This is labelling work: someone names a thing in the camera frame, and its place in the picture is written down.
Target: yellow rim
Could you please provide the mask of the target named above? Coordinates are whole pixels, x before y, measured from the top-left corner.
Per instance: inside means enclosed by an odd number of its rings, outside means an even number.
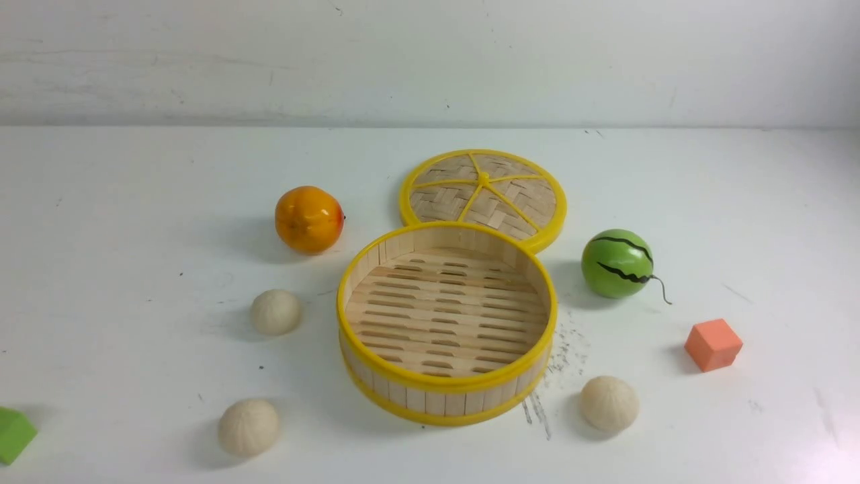
[[[544,378],[544,371],[546,371],[546,365],[549,363],[550,359],[547,357],[546,362],[544,362],[544,366],[541,368],[540,376],[535,378],[535,381],[530,383],[528,387],[525,388],[519,394],[513,396],[511,400],[502,403],[496,408],[487,410],[486,412],[481,413],[472,413],[471,415],[462,415],[459,417],[446,417],[443,415],[430,415],[428,413],[416,412],[414,410],[409,410],[408,408],[403,408],[402,406],[396,405],[389,400],[382,398],[377,395],[373,390],[371,390],[358,375],[355,374],[352,367],[349,366],[349,362],[347,361],[347,357],[341,352],[341,356],[343,357],[343,364],[347,367],[347,373],[349,377],[353,380],[353,383],[356,387],[361,391],[362,394],[365,395],[368,399],[370,399],[373,403],[382,407],[383,410],[389,413],[393,413],[396,416],[411,420],[413,422],[418,422],[419,424],[428,424],[428,425],[437,425],[440,427],[456,427],[461,425],[472,425],[478,424],[486,420],[490,420],[494,417],[498,417],[508,410],[517,406],[521,401],[525,399],[531,392],[534,391],[535,387],[540,383]]]
[[[461,212],[458,220],[462,220],[465,216],[466,212],[469,210],[471,203],[477,198],[477,193],[481,191],[482,185],[478,182],[478,180],[438,180],[430,183],[421,183],[415,185],[415,179],[418,176],[427,171],[427,168],[432,164],[436,164],[439,161],[447,158],[453,158],[455,156],[467,155],[472,163],[475,165],[476,171],[481,172],[478,168],[477,162],[473,155],[476,154],[487,154],[487,155],[497,155],[505,158],[510,158],[524,164],[525,166],[531,168],[532,170],[540,173],[540,175],[515,175],[510,177],[500,177],[493,178],[489,180],[489,191],[493,192],[495,196],[499,198],[503,203],[506,203],[509,207],[513,209],[523,220],[525,220],[529,225],[535,227],[537,232],[532,235],[528,239],[518,241],[519,244],[522,244],[529,251],[538,253],[543,249],[547,248],[552,244],[557,238],[558,235],[562,232],[562,227],[564,226],[564,219],[568,213],[568,203],[567,199],[564,196],[564,190],[562,190],[562,186],[558,184],[555,178],[546,170],[541,168],[540,166],[532,163],[531,161],[519,157],[517,155],[507,153],[507,152],[497,152],[495,150],[459,150],[455,152],[447,152],[442,153],[439,156],[435,156],[425,161],[424,163],[418,165],[417,168],[412,170],[411,173],[406,177],[406,180],[403,182],[403,186],[400,188],[400,216],[403,221],[403,224],[406,226],[412,226],[416,224],[425,223],[418,219],[418,216],[415,215],[415,211],[412,209],[412,204],[409,202],[410,196],[412,196],[412,190],[421,187],[434,186],[434,185],[443,185],[450,183],[460,183],[460,184],[472,184],[476,185],[475,192],[472,194],[472,197],[469,200],[469,203],[466,204],[466,207]],[[552,215],[552,219],[550,219],[550,223],[548,223],[545,227],[539,228],[534,221],[532,221],[528,216],[522,213],[522,211],[516,205],[513,205],[510,200],[508,200],[504,195],[502,195],[497,189],[495,189],[492,183],[501,182],[505,180],[513,180],[513,179],[544,179],[547,183],[550,184],[552,191],[556,194],[556,212]],[[471,226],[480,226],[478,224],[470,224]]]
[[[546,328],[544,329],[544,334],[541,335],[540,339],[535,343],[534,346],[530,350],[528,350],[522,357],[517,359],[511,364],[508,364],[505,367],[495,369],[488,373],[484,373],[481,375],[473,375],[473,376],[464,376],[459,378],[449,378],[444,376],[432,376],[432,375],[423,375],[420,373],[415,373],[412,371],[408,371],[391,362],[387,362],[379,357],[376,353],[370,351],[366,346],[364,346],[360,341],[358,335],[355,334],[353,328],[349,325],[349,320],[347,319],[347,312],[344,308],[344,290],[347,286],[347,280],[349,275],[353,273],[355,266],[359,263],[359,260],[363,258],[367,252],[370,251],[374,246],[381,244],[383,241],[387,239],[391,239],[396,237],[402,233],[414,232],[418,230],[428,229],[432,227],[462,227],[468,228],[470,230],[477,230],[479,232],[487,233],[494,237],[504,240],[508,244],[512,244],[524,255],[526,255],[537,270],[540,272],[541,277],[544,279],[547,285],[547,292],[550,295],[550,308],[548,314],[548,321]],[[341,285],[337,290],[337,319],[341,328],[341,334],[347,339],[347,343],[354,350],[356,357],[368,368],[372,371],[379,373],[385,378],[392,380],[393,382],[399,383],[403,386],[408,386],[411,388],[416,388],[429,392],[439,392],[439,393],[468,393],[484,390],[486,388],[491,388],[498,385],[500,382],[507,382],[510,377],[519,375],[525,369],[530,368],[538,359],[538,357],[550,347],[552,342],[552,335],[556,330],[556,289],[552,285],[552,279],[550,279],[550,274],[544,268],[544,265],[540,263],[537,257],[530,251],[526,250],[518,242],[512,237],[505,235],[504,233],[500,233],[492,228],[479,226],[476,224],[467,224],[463,222],[428,222],[422,223],[419,225],[413,226],[405,226],[403,228],[397,229],[394,232],[387,233],[386,235],[380,237],[379,239],[371,242],[367,247],[361,250],[357,256],[353,259],[353,261],[347,267],[346,272],[344,272],[343,278],[341,279]]]

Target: woven bamboo lid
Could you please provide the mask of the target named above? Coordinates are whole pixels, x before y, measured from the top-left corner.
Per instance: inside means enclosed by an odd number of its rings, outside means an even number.
[[[531,161],[461,150],[430,158],[409,174],[400,214],[406,225],[442,220],[488,226],[539,252],[562,231],[567,203],[561,185]]]

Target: wooden block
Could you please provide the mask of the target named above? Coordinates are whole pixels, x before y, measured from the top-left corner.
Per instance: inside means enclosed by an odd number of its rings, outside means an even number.
[[[702,371],[729,366],[743,342],[725,320],[712,320],[693,326],[684,349]]]

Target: green block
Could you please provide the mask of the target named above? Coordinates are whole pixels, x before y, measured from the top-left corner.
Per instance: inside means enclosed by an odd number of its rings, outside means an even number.
[[[26,415],[0,406],[0,462],[12,465],[36,433]]]

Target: toy food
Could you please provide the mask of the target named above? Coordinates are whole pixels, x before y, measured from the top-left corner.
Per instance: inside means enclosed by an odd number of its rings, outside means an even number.
[[[317,187],[286,192],[274,210],[278,235],[294,251],[318,254],[337,242],[346,217],[337,200]]]
[[[712,320],[693,326],[684,349],[702,371],[711,371],[734,363],[742,346],[726,320]]]
[[[239,457],[258,456],[278,440],[280,424],[274,406],[265,400],[241,400],[218,422],[218,442]]]
[[[592,291],[604,297],[633,295],[653,274],[651,249],[641,237],[629,230],[611,229],[595,235],[582,251],[582,275]],[[663,288],[666,301],[666,288]]]
[[[580,411],[594,428],[618,433],[636,420],[639,398],[625,381],[614,376],[598,376],[582,388]]]
[[[302,302],[282,289],[268,290],[254,298],[251,304],[251,324],[267,336],[278,336],[296,329],[301,318]]]
[[[26,415],[0,406],[0,462],[12,465],[36,433]]]

